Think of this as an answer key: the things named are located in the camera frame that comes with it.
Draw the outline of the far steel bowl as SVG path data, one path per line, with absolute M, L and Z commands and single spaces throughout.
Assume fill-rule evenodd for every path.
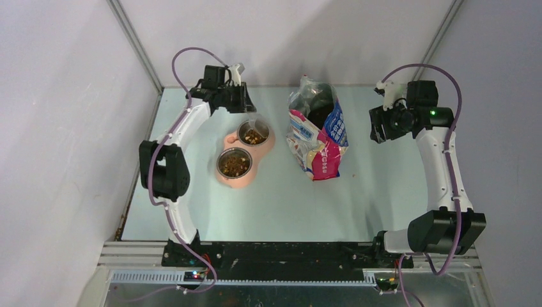
M 258 146 L 262 145 L 266 141 L 268 141 L 271 130 L 269 128 L 269 136 L 267 138 L 263 138 L 260 136 L 257 132 L 253 131 L 249 128 L 248 120 L 241 123 L 237 128 L 237 135 L 238 139 L 241 141 L 241 143 L 248 145 L 248 146 Z

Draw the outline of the left corner aluminium post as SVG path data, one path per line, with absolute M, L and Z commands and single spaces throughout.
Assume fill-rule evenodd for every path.
M 118 21 L 118 24 L 127 38 L 128 43 L 135 52 L 135 55 L 148 76 L 148 79 L 151 81 L 157 93 L 163 94 L 164 85 L 160 81 L 157 71 L 155 70 L 155 67 L 153 66 L 151 59 L 146 52 L 144 45 L 140 40 L 139 35 L 137 34 L 137 31 L 133 26 L 133 23 L 131 22 L 122 2 L 119 0 L 107 0 L 106 2 Z

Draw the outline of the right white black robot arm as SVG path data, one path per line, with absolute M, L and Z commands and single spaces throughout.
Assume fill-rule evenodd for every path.
M 438 106 L 433 81 L 407 86 L 379 81 L 375 92 L 382 106 L 369 112 L 370 138 L 377 143 L 411 134 L 420 151 L 428 190 L 428 209 L 404 230 L 382 231 L 383 243 L 372 249 L 379 267 L 394 263 L 398 253 L 465 254 L 486 227 L 483 213 L 474 211 L 458 167 L 453 111 Z

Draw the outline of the right controller board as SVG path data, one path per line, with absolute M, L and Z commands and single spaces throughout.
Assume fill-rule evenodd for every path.
M 399 278 L 377 278 L 375 288 L 381 294 L 396 294 L 399 288 Z

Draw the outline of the steel bowl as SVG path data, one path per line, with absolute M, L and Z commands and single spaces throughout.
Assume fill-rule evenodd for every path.
M 247 150 L 233 147 L 223 151 L 217 158 L 217 171 L 226 179 L 244 176 L 252 167 L 252 157 Z
M 268 141 L 271 130 L 269 128 L 269 136 L 267 138 L 263 138 L 260 136 L 257 132 L 253 131 L 249 128 L 248 120 L 241 123 L 237 128 L 237 135 L 238 139 L 241 141 L 241 143 L 248 145 L 248 146 L 258 146 L 262 145 L 266 141 Z

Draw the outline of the pink double bowl feeder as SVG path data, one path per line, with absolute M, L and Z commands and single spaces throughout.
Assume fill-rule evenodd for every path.
M 231 188 L 251 184 L 261 160 L 275 144 L 275 134 L 262 119 L 246 120 L 224 138 L 224 149 L 215 163 L 216 179 Z

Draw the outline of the near steel bowl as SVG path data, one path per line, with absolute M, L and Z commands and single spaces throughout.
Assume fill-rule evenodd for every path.
M 252 157 L 247 150 L 233 147 L 223 151 L 217 158 L 217 171 L 226 179 L 244 176 L 252 167 Z

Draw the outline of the clear plastic scoop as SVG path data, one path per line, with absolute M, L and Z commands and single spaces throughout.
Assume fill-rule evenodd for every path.
M 269 136 L 269 128 L 267 122 L 260 116 L 252 116 L 248 119 L 249 128 L 257 132 L 263 138 Z

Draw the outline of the left controller board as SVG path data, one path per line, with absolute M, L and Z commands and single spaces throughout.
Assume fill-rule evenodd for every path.
M 203 282 L 206 280 L 206 273 L 199 271 L 185 271 L 183 275 L 184 282 Z

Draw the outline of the aluminium front frame rail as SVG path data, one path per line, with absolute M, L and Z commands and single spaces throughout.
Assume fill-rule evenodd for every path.
M 308 286 L 308 287 L 370 287 L 377 278 L 399 278 L 407 274 L 429 273 L 430 266 L 421 257 L 415 256 L 403 262 L 403 268 L 347 269 L 343 264 L 328 267 L 276 262 L 274 264 L 249 264 L 234 259 L 219 268 L 217 261 L 212 265 L 217 273 L 201 264 L 162 265 L 165 245 L 163 243 L 137 245 L 134 242 L 110 242 L 104 245 L 98 260 L 99 265 L 111 270 L 113 283 L 142 283 L 157 285 L 234 285 L 234 286 Z M 206 273 L 203 282 L 184 282 L 185 271 Z

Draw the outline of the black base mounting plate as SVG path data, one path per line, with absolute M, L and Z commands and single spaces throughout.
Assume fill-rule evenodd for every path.
M 379 239 L 373 242 L 243 242 L 194 240 L 189 253 L 169 240 L 163 267 L 202 267 L 210 261 L 219 280 L 238 281 L 364 281 L 368 269 L 411 269 L 399 262 Z

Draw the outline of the brown kibble pet food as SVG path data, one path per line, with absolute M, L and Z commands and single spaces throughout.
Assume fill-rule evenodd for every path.
M 236 178 L 244 175 L 250 167 L 250 160 L 242 153 L 230 152 L 220 158 L 219 171 L 225 177 Z

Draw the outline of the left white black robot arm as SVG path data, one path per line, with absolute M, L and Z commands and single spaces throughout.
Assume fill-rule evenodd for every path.
M 200 126 L 219 108 L 232 114 L 256 111 L 241 78 L 244 70 L 242 63 L 205 66 L 203 78 L 185 90 L 187 104 L 171 127 L 156 140 L 139 145 L 141 184 L 152 205 L 165 210 L 170 239 L 182 244 L 177 257 L 186 266 L 201 261 L 202 249 L 192 243 L 197 228 L 182 200 L 190 184 L 185 151 Z

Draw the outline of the pink pet food bag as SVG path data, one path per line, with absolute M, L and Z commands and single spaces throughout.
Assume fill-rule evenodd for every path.
M 304 75 L 288 99 L 286 142 L 312 181 L 337 178 L 348 138 L 335 88 Z

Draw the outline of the right corner aluminium post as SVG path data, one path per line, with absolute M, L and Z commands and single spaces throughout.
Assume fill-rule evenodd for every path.
M 426 52 L 424 53 L 421 59 L 422 64 L 431 63 L 442 41 L 444 40 L 449 28 L 453 24 L 454 19 L 456 18 L 457 14 L 461 10 L 461 7 L 463 6 L 464 2 L 465 0 L 451 1 L 451 4 L 449 5 L 443 19 L 441 20 L 441 23 L 439 24 L 437 30 L 435 31 L 435 34 L 433 35 L 433 38 L 431 39 L 430 44 L 428 45 L 428 48 L 426 49 Z

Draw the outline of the controller board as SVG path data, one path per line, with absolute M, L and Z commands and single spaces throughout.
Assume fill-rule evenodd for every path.
M 184 282 L 203 282 L 206 280 L 206 273 L 199 271 L 185 271 L 183 275 Z
M 381 294 L 396 294 L 399 288 L 399 278 L 377 278 L 375 288 Z

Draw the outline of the corner aluminium post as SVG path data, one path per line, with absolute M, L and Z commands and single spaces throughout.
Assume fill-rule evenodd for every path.
M 456 18 L 457 14 L 461 10 L 461 7 L 463 6 L 464 2 L 465 0 L 451 1 L 451 4 L 449 5 L 443 19 L 441 20 L 441 23 L 439 24 L 437 30 L 435 31 L 435 34 L 433 35 L 433 38 L 431 39 L 430 44 L 428 45 L 428 48 L 426 49 L 426 52 L 424 53 L 421 59 L 422 64 L 431 63 L 442 41 L 444 40 L 449 28 L 453 24 L 454 19 Z
M 106 2 L 118 21 L 118 24 L 127 38 L 128 43 L 135 52 L 135 55 L 148 76 L 148 79 L 151 81 L 157 93 L 163 94 L 164 85 L 160 81 L 157 71 L 155 70 L 155 67 L 153 66 L 151 59 L 146 52 L 144 45 L 140 40 L 139 35 L 137 34 L 137 31 L 133 26 L 133 23 L 131 22 L 122 2 L 119 0 L 107 0 Z

